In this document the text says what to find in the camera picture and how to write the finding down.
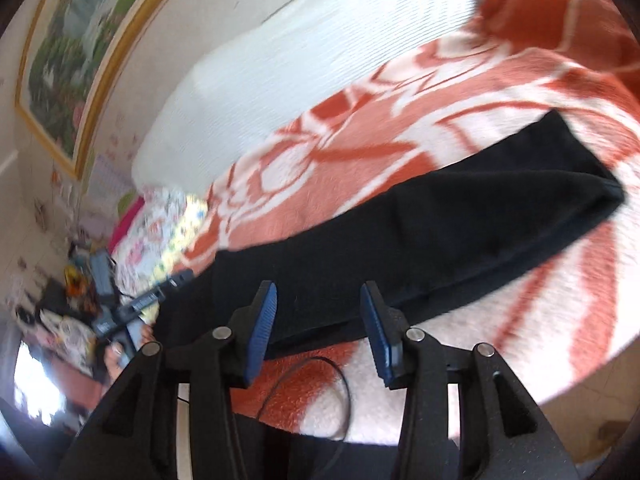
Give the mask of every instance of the painting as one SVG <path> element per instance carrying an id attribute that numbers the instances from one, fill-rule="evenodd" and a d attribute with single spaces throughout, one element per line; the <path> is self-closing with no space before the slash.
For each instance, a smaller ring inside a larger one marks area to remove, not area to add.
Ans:
<path id="1" fill-rule="evenodd" d="M 122 61 L 162 0 L 41 0 L 15 104 L 59 165 L 80 178 Z"/>

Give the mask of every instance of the ribbed white cushion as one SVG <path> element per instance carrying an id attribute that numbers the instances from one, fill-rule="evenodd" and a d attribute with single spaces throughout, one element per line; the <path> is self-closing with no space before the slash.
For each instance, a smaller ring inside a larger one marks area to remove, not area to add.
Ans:
<path id="1" fill-rule="evenodd" d="M 136 185 L 202 194 L 273 130 L 473 12 L 474 0 L 294 0 L 194 66 L 140 147 Z"/>

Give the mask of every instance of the black cable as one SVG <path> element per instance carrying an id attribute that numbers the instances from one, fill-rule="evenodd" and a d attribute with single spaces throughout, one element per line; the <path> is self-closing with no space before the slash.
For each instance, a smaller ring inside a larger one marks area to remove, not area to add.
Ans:
<path id="1" fill-rule="evenodd" d="M 323 356 L 311 356 L 311 357 L 307 357 L 307 358 L 302 359 L 301 361 L 298 361 L 297 363 L 293 364 L 291 366 L 291 368 L 289 368 L 286 372 L 284 372 L 280 376 L 278 381 L 273 385 L 273 387 L 271 388 L 271 390 L 269 391 L 267 396 L 264 398 L 264 401 L 262 402 L 262 406 L 260 407 L 260 410 L 258 410 L 258 413 L 255 416 L 255 420 L 260 421 L 260 418 L 262 417 L 262 415 L 264 413 L 264 410 L 266 409 L 266 407 L 267 407 L 268 403 L 270 402 L 270 400 L 273 399 L 273 396 L 275 395 L 275 393 L 276 393 L 277 389 L 280 387 L 280 385 L 284 381 L 289 379 L 295 372 L 300 370 L 300 368 L 308 365 L 312 361 L 320 361 L 322 363 L 328 364 L 331 368 L 333 368 L 336 371 L 336 373 L 340 376 L 340 379 L 344 383 L 344 388 L 345 388 L 345 390 L 347 392 L 347 414 L 346 414 L 346 417 L 345 417 L 345 422 L 343 424 L 343 426 L 346 426 L 345 429 L 344 429 L 344 434 L 338 440 L 338 447 L 336 448 L 336 450 L 334 452 L 334 455 L 329 459 L 329 461 L 324 465 L 324 467 L 322 467 L 318 471 L 315 471 L 309 477 L 309 480 L 316 480 L 317 478 L 320 478 L 322 475 L 324 475 L 327 471 L 329 471 L 329 469 L 331 469 L 335 465 L 335 463 L 338 461 L 338 459 L 340 458 L 340 455 L 344 451 L 344 447 L 345 447 L 345 444 L 346 444 L 345 443 L 345 439 L 347 438 L 347 433 L 349 433 L 349 428 L 351 427 L 351 411 L 352 411 L 351 390 L 349 388 L 349 383 L 347 382 L 347 378 L 344 376 L 343 371 L 340 370 L 340 367 L 334 361 L 331 361 L 331 359 L 329 359 L 327 357 L 323 357 Z"/>

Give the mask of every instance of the orange patterned blanket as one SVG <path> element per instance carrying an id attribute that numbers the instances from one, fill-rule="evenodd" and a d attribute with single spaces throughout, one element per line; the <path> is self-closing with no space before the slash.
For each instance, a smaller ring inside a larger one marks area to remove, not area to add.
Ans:
<path id="1" fill-rule="evenodd" d="M 625 186 L 626 204 L 539 268 L 422 324 L 444 344 L 493 343 L 543 402 L 640 332 L 638 96 L 640 47 L 610 0 L 485 0 L 463 30 L 389 61 L 238 160 L 213 183 L 206 226 L 180 266 L 200 271 L 218 248 L 289 237 L 558 108 Z M 395 443 L 404 393 L 384 388 L 367 342 L 314 353 L 336 361 L 350 382 L 348 439 Z M 300 358 L 266 362 L 251 389 L 233 392 L 234 409 L 255 416 Z M 310 364 L 277 392 L 264 420 L 333 434 L 344 413 L 336 381 L 330 368 Z"/>

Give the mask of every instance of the folded black pants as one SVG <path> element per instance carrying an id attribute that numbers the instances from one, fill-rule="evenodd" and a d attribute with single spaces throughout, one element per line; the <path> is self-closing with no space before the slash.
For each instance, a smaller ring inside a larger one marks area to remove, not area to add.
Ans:
<path id="1" fill-rule="evenodd" d="M 623 200 L 620 183 L 552 110 L 286 240 L 219 251 L 162 304 L 154 333 L 169 347 L 190 343 L 251 303 L 262 280 L 278 288 L 269 358 L 364 337 L 359 293 L 367 280 L 418 323 L 538 266 Z"/>

